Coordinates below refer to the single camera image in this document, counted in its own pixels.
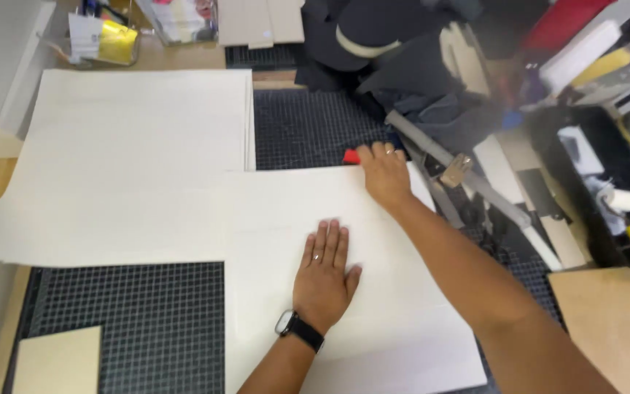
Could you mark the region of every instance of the smartwatch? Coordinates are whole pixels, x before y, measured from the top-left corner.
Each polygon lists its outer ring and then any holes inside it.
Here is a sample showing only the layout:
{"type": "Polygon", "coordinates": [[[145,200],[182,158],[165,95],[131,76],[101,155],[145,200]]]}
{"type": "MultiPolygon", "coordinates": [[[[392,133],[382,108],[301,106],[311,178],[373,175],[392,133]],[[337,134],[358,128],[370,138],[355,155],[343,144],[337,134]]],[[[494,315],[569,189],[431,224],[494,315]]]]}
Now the smartwatch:
{"type": "Polygon", "coordinates": [[[293,309],[288,309],[281,315],[274,330],[279,336],[286,336],[288,334],[297,335],[313,348],[315,354],[319,353],[325,343],[325,338],[313,327],[310,327],[308,323],[301,320],[293,309]]]}

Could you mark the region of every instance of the finger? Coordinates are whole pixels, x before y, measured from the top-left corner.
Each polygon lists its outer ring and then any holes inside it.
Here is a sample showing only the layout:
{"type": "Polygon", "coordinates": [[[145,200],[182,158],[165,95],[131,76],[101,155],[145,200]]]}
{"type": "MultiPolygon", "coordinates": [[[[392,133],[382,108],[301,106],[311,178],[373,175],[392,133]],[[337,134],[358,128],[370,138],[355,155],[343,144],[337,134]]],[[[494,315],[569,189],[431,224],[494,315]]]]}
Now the finger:
{"type": "Polygon", "coordinates": [[[310,265],[313,258],[313,246],[315,246],[315,234],[308,234],[303,249],[303,258],[300,260],[300,267],[305,268],[310,265]]]}
{"type": "Polygon", "coordinates": [[[392,142],[386,142],[386,156],[390,156],[396,152],[396,147],[392,142]]]}
{"type": "Polygon", "coordinates": [[[345,272],[346,256],[349,253],[349,229],[346,227],[339,229],[339,243],[335,253],[335,269],[345,272]]]}
{"type": "Polygon", "coordinates": [[[366,145],[361,145],[356,148],[356,153],[359,155],[359,160],[361,161],[361,165],[363,167],[373,161],[373,152],[366,145]]]}
{"type": "Polygon", "coordinates": [[[407,161],[407,157],[405,156],[405,151],[403,151],[402,149],[396,150],[396,156],[398,157],[398,160],[402,161],[403,163],[407,161]]]}
{"type": "Polygon", "coordinates": [[[386,156],[386,147],[383,145],[383,142],[376,141],[371,145],[371,151],[373,152],[373,157],[382,158],[386,156]]]}
{"type": "Polygon", "coordinates": [[[346,297],[349,299],[349,302],[351,302],[351,299],[354,298],[354,293],[358,287],[359,279],[361,279],[361,267],[354,266],[349,270],[349,273],[346,274],[345,278],[346,297]]]}
{"type": "Polygon", "coordinates": [[[322,258],[322,264],[326,267],[335,265],[335,253],[339,244],[339,221],[333,219],[330,221],[330,231],[327,234],[325,242],[325,255],[322,258]]]}
{"type": "Polygon", "coordinates": [[[317,228],[317,234],[315,235],[315,245],[313,246],[313,263],[321,263],[323,253],[325,252],[325,242],[327,241],[327,221],[320,221],[320,225],[317,228]]]}

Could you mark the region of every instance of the black watch strap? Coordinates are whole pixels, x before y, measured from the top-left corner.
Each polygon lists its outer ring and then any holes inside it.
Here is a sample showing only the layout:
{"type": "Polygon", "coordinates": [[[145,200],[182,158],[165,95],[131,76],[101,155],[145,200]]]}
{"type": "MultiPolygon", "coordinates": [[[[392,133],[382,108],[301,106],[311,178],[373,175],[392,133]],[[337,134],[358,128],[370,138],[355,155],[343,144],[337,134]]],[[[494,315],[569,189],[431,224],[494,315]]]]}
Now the black watch strap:
{"type": "Polygon", "coordinates": [[[301,320],[297,314],[294,316],[290,332],[298,335],[306,344],[310,345],[316,354],[320,351],[322,344],[325,343],[325,338],[313,327],[310,327],[308,323],[301,320]]]}

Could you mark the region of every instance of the white foam board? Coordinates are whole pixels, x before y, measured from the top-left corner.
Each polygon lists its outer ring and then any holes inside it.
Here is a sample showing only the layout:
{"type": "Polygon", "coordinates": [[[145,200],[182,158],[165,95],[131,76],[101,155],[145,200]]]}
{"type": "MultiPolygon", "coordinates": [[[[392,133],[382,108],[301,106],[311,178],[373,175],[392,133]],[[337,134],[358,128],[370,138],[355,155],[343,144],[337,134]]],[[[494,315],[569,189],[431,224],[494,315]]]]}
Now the white foam board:
{"type": "MultiPolygon", "coordinates": [[[[424,181],[409,169],[415,195],[432,208],[424,181]]],[[[226,393],[239,389],[275,340],[276,319],[291,308],[307,234],[320,219],[335,217],[350,229],[349,265],[361,264],[363,275],[302,393],[432,393],[485,382],[472,331],[405,232],[367,194],[360,167],[235,173],[225,190],[233,213],[225,261],[226,393]],[[448,353],[454,355],[445,360],[448,353]]]]}
{"type": "Polygon", "coordinates": [[[247,165],[249,82],[244,71],[45,71],[0,200],[0,260],[223,260],[219,185],[247,165]]]}

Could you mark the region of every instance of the hand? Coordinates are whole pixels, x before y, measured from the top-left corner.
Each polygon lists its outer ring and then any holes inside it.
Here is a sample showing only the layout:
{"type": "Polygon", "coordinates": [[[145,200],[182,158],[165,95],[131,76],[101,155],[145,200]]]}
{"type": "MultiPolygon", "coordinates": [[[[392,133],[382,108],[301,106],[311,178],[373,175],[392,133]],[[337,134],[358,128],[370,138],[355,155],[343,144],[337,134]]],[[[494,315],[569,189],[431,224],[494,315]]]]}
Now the hand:
{"type": "Polygon", "coordinates": [[[366,190],[383,209],[390,212],[413,197],[405,152],[390,142],[374,142],[371,148],[362,145],[356,152],[366,174],[366,190]]]}
{"type": "Polygon", "coordinates": [[[349,230],[339,222],[321,221],[316,234],[305,241],[305,250],[293,285],[293,310],[321,335],[342,318],[354,297],[361,267],[345,274],[349,230]]]}

